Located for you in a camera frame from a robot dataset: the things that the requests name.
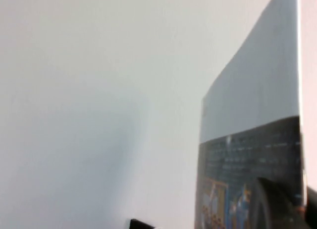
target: white wall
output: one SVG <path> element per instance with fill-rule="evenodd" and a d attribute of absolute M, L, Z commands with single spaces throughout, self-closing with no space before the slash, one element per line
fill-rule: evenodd
<path fill-rule="evenodd" d="M 302 89 L 303 133 L 307 183 L 317 191 L 316 178 L 316 133 L 317 133 L 317 0 L 301 0 L 302 40 Z"/>
<path fill-rule="evenodd" d="M 269 0 L 0 0 L 0 225 L 194 221 L 201 98 Z"/>

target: black object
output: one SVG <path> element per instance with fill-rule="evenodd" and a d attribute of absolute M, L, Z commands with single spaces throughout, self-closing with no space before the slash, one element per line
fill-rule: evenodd
<path fill-rule="evenodd" d="M 249 213 L 252 229 L 310 228 L 277 184 L 264 178 L 255 180 Z"/>
<path fill-rule="evenodd" d="M 317 228 L 317 193 L 308 187 L 307 195 L 306 222 L 311 228 Z"/>
<path fill-rule="evenodd" d="M 154 229 L 153 226 L 150 226 L 148 224 L 145 224 L 139 220 L 132 219 L 130 221 L 130 229 Z"/>

